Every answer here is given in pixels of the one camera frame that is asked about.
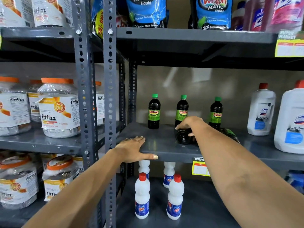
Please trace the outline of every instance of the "hand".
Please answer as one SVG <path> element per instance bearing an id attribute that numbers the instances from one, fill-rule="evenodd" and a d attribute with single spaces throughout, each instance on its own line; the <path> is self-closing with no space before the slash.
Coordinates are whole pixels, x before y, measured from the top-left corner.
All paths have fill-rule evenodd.
<path id="1" fill-rule="evenodd" d="M 141 137 L 135 137 L 135 138 L 129 138 L 125 139 L 122 142 L 120 142 L 116 147 L 115 150 L 121 152 L 121 155 L 123 156 L 123 162 L 130 163 L 130 162 L 136 162 L 141 161 L 144 159 L 151 159 L 155 160 L 158 159 L 158 156 L 152 153 L 140 153 L 139 148 L 142 146 L 142 144 L 146 141 L 145 138 Z"/>
<path id="2" fill-rule="evenodd" d="M 179 129 L 189 129 L 191 128 L 191 126 L 193 125 L 193 123 L 197 122 L 197 121 L 203 121 L 203 119 L 196 117 L 196 116 L 189 116 L 186 117 L 184 120 L 182 120 L 182 122 L 180 124 L 177 125 L 177 127 L 175 128 L 176 130 Z M 194 133 L 190 133 L 188 134 L 189 137 L 194 136 Z"/>

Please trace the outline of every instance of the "supermarket sign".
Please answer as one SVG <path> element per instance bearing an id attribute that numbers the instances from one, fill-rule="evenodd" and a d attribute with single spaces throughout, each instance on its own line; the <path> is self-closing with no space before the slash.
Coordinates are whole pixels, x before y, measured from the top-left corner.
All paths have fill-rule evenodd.
<path id="1" fill-rule="evenodd" d="M 275 57 L 304 57 L 304 31 L 280 30 Z"/>

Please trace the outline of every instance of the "white bleach bottle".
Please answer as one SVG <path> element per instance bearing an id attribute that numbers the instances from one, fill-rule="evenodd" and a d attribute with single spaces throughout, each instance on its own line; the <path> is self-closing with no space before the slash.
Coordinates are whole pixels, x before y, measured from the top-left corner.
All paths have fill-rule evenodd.
<path id="1" fill-rule="evenodd" d="M 271 129 L 276 95 L 267 88 L 268 83 L 260 83 L 251 97 L 247 130 L 255 136 L 268 135 Z"/>
<path id="2" fill-rule="evenodd" d="M 169 185 L 167 215 L 172 220 L 179 219 L 183 203 L 184 183 L 179 174 L 175 174 Z"/>
<path id="3" fill-rule="evenodd" d="M 138 162 L 139 164 L 139 168 L 138 168 L 138 172 L 139 173 L 146 173 L 147 179 L 149 179 L 149 174 L 150 174 L 150 161 L 148 160 L 142 160 Z"/>
<path id="4" fill-rule="evenodd" d="M 275 147 L 283 152 L 304 154 L 304 80 L 282 96 Z"/>
<path id="5" fill-rule="evenodd" d="M 140 173 L 135 182 L 135 215 L 139 219 L 145 219 L 149 214 L 150 182 L 146 173 Z"/>
<path id="6" fill-rule="evenodd" d="M 164 168 L 164 180 L 163 185 L 166 188 L 169 188 L 170 181 L 173 179 L 174 176 L 174 167 L 175 162 L 164 162 L 165 168 Z"/>

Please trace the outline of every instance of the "red bottle cap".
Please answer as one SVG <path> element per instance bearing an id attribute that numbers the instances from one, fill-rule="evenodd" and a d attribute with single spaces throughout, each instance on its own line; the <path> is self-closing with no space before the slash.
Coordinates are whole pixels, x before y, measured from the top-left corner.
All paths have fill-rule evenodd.
<path id="1" fill-rule="evenodd" d="M 140 173 L 139 174 L 139 180 L 140 181 L 145 181 L 147 179 L 146 173 Z"/>
<path id="2" fill-rule="evenodd" d="M 297 80 L 294 88 L 304 88 L 304 80 Z"/>
<path id="3" fill-rule="evenodd" d="M 268 83 L 260 83 L 259 89 L 268 89 Z"/>
<path id="4" fill-rule="evenodd" d="M 175 174 L 174 175 L 174 181 L 177 182 L 177 183 L 180 183 L 181 182 L 181 175 L 180 174 Z"/>

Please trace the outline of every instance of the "liquid detergent pouch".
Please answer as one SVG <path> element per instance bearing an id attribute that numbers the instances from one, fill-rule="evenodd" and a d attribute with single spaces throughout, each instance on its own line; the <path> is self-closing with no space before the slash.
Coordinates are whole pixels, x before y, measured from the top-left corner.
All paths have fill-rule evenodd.
<path id="1" fill-rule="evenodd" d="M 128 27 L 126 0 L 116 0 L 116 27 Z M 94 0 L 92 7 L 92 32 L 103 39 L 103 0 Z"/>
<path id="2" fill-rule="evenodd" d="M 196 0 L 197 28 L 228 30 L 232 0 Z"/>
<path id="3" fill-rule="evenodd" d="M 132 27 L 167 28 L 166 0 L 126 0 Z"/>

